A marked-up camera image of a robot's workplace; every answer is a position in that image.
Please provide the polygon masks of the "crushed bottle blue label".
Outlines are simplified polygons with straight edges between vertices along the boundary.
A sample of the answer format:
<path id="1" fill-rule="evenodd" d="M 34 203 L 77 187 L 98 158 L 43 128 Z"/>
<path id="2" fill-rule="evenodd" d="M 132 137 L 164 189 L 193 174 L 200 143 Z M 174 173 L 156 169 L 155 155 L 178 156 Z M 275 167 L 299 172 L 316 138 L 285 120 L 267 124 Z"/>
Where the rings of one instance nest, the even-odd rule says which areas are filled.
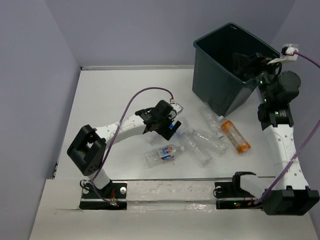
<path id="1" fill-rule="evenodd" d="M 183 134 L 185 134 L 189 130 L 189 122 L 185 117 L 179 117 L 177 119 L 181 122 L 180 127 L 175 131 L 170 140 L 176 140 L 180 138 Z M 167 142 L 161 135 L 156 132 L 152 132 L 150 136 L 146 138 L 146 142 L 151 146 L 159 145 Z"/>

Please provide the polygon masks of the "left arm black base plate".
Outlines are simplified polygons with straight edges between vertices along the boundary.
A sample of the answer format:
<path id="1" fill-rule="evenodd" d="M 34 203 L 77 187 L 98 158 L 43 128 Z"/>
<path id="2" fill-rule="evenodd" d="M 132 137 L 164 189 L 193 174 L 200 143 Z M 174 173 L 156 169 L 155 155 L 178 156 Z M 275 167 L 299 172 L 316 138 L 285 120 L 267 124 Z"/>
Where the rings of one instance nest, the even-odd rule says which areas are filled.
<path id="1" fill-rule="evenodd" d="M 118 211 L 127 209 L 128 183 L 112 181 L 103 189 L 95 189 L 88 180 L 79 182 L 82 193 L 79 202 L 81 210 Z"/>

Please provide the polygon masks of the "clear bottle orange blue label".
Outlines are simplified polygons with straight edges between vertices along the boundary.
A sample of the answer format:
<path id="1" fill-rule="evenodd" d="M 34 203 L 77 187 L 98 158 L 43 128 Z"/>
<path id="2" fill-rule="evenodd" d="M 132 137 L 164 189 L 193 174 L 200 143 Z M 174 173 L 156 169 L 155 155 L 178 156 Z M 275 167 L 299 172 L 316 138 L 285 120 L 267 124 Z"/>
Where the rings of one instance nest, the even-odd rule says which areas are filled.
<path id="1" fill-rule="evenodd" d="M 184 146 L 170 144 L 144 154 L 145 164 L 148 168 L 166 164 L 176 160 L 185 151 Z"/>

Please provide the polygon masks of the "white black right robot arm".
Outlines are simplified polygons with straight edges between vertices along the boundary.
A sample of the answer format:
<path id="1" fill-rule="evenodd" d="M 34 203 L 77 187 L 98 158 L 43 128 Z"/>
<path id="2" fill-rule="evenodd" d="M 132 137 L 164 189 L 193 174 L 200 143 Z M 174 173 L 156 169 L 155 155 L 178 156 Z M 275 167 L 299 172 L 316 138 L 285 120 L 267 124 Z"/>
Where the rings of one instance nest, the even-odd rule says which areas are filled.
<path id="1" fill-rule="evenodd" d="M 302 172 L 294 142 L 294 121 L 290 102 L 299 95 L 300 77 L 293 71 L 282 71 L 284 62 L 295 61 L 297 55 L 271 59 L 261 53 L 251 56 L 234 53 L 234 72 L 257 81 L 261 104 L 258 120 L 273 156 L 277 177 L 264 182 L 253 172 L 236 172 L 230 183 L 235 196 L 249 193 L 254 205 L 269 216 L 303 216 L 320 200 Z"/>

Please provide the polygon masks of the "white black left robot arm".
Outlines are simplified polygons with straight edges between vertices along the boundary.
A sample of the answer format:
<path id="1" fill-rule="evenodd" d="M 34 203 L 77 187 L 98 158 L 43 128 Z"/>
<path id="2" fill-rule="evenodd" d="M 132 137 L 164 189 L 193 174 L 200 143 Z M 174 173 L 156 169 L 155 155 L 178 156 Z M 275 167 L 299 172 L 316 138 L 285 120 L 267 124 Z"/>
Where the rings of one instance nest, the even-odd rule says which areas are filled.
<path id="1" fill-rule="evenodd" d="M 103 166 L 114 144 L 128 138 L 156 132 L 165 140 L 170 140 L 181 122 L 175 118 L 183 111 L 178 103 L 160 100 L 156 106 L 136 111 L 119 122 L 93 128 L 89 124 L 80 128 L 67 149 L 67 155 L 87 177 L 98 198 L 111 202 L 115 187 Z"/>

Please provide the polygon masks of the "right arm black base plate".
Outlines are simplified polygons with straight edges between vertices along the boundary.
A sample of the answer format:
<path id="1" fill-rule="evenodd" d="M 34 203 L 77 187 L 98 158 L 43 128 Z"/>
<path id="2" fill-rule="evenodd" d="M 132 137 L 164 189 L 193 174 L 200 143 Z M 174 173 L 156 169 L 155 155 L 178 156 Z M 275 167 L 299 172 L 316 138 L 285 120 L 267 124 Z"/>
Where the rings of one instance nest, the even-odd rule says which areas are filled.
<path id="1" fill-rule="evenodd" d="M 217 210 L 262 210 L 261 203 L 254 204 L 256 197 L 242 189 L 236 189 L 231 181 L 218 181 L 214 183 L 212 191 L 215 197 Z"/>

